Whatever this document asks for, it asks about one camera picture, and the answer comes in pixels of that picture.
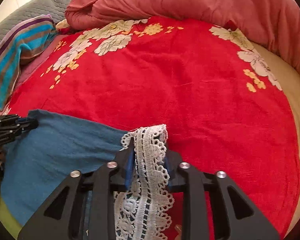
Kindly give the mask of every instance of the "gray quilted mattress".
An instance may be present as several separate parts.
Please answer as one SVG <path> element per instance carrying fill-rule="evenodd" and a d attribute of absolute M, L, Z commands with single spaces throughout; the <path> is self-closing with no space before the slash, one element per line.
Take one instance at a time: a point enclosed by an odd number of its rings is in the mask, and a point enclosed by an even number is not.
<path fill-rule="evenodd" d="M 41 14 L 51 14 L 55 23 L 62 21 L 71 0 L 32 0 L 20 7 L 0 23 L 0 41 L 13 26 Z"/>

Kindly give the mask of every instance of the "blue striped towel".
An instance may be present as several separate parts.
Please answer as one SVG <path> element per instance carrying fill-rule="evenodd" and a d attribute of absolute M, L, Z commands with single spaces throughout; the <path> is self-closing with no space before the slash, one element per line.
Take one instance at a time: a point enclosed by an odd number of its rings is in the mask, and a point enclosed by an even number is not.
<path fill-rule="evenodd" d="M 50 14 L 23 21 L 0 42 L 0 110 L 11 95 L 24 65 L 41 54 L 57 34 Z"/>

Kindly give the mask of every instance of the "crumpled duvet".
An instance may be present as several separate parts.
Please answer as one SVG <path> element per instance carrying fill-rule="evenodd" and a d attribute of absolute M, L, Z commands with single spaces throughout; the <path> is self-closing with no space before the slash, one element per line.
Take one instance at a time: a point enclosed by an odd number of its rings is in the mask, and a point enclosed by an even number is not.
<path fill-rule="evenodd" d="M 220 26 L 231 20 L 248 39 L 278 54 L 300 74 L 300 8 L 294 0 L 72 0 L 65 15 L 77 30 L 150 16 Z"/>

